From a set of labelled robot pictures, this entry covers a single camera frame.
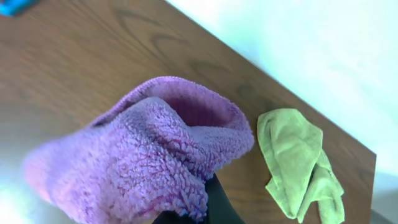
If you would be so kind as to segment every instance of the wood grain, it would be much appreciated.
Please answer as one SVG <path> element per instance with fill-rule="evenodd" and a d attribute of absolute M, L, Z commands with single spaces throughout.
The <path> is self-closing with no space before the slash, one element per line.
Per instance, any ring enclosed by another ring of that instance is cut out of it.
<path fill-rule="evenodd" d="M 8 195 L 34 223 L 73 222 L 23 184 L 24 155 L 162 75 L 229 98 L 253 130 L 263 112 L 299 109 L 324 130 L 324 149 L 346 192 L 346 223 L 369 223 L 376 156 L 166 2 L 46 0 L 21 17 L 2 18 L 0 29 L 0 200 Z M 247 223 L 297 223 L 264 189 L 271 176 L 258 145 L 218 177 Z M 304 223 L 320 223 L 315 203 Z"/>

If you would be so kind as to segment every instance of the microfiber towel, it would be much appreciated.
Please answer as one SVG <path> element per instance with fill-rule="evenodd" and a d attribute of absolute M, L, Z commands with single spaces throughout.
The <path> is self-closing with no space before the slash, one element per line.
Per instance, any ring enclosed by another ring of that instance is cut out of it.
<path fill-rule="evenodd" d="M 295 109 L 260 115 L 257 135 L 272 178 L 266 189 L 285 215 L 303 222 L 318 201 L 323 224 L 344 221 L 344 191 L 322 149 L 322 130 Z"/>
<path fill-rule="evenodd" d="M 177 77 L 149 80 L 87 127 L 24 161 L 28 184 L 78 223 L 206 216 L 205 181 L 254 144 L 242 111 Z"/>

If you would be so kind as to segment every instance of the table surface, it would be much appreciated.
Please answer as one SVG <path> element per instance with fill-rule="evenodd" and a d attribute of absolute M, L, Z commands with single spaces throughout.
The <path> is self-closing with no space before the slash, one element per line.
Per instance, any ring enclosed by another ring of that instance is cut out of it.
<path fill-rule="evenodd" d="M 324 131 L 324 150 L 345 189 L 346 223 L 369 223 L 376 156 L 166 2 L 46 0 L 1 18 L 0 29 L 0 210 L 8 218 L 73 223 L 25 185 L 22 158 L 143 81 L 173 75 L 235 102 L 253 130 L 263 112 L 299 109 Z M 271 176 L 257 144 L 218 177 L 247 223 L 297 223 L 264 189 Z M 304 223 L 320 223 L 316 203 Z"/>

